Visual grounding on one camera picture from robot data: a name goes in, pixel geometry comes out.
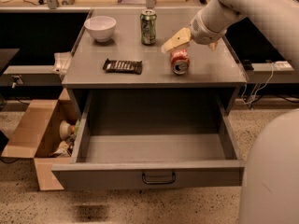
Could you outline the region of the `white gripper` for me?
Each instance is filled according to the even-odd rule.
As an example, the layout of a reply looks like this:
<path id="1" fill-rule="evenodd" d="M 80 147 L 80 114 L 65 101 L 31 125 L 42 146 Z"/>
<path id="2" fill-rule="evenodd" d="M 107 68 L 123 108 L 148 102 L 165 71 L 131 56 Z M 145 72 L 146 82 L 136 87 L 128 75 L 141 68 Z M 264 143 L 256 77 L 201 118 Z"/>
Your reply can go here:
<path id="1" fill-rule="evenodd" d="M 185 44 L 188 44 L 191 39 L 197 44 L 208 45 L 212 51 L 215 51 L 218 46 L 218 40 L 225 35 L 226 30 L 213 32 L 205 26 L 201 15 L 202 12 L 198 11 L 190 22 L 190 29 L 187 27 L 182 28 L 164 42 L 161 47 L 162 53 L 171 52 Z"/>

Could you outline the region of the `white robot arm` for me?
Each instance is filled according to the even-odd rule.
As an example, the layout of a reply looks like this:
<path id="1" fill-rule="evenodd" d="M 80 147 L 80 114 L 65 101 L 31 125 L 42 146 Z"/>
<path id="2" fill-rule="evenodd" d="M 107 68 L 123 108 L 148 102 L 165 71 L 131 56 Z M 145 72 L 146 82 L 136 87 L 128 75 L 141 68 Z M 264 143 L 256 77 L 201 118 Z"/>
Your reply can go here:
<path id="1" fill-rule="evenodd" d="M 277 53 L 299 68 L 299 6 L 294 0 L 210 0 L 162 51 L 190 41 L 213 44 L 244 18 L 262 36 L 242 37 L 243 49 L 270 59 Z M 244 170 L 238 224 L 299 224 L 298 126 L 299 110 L 294 109 L 270 121 L 257 136 Z"/>

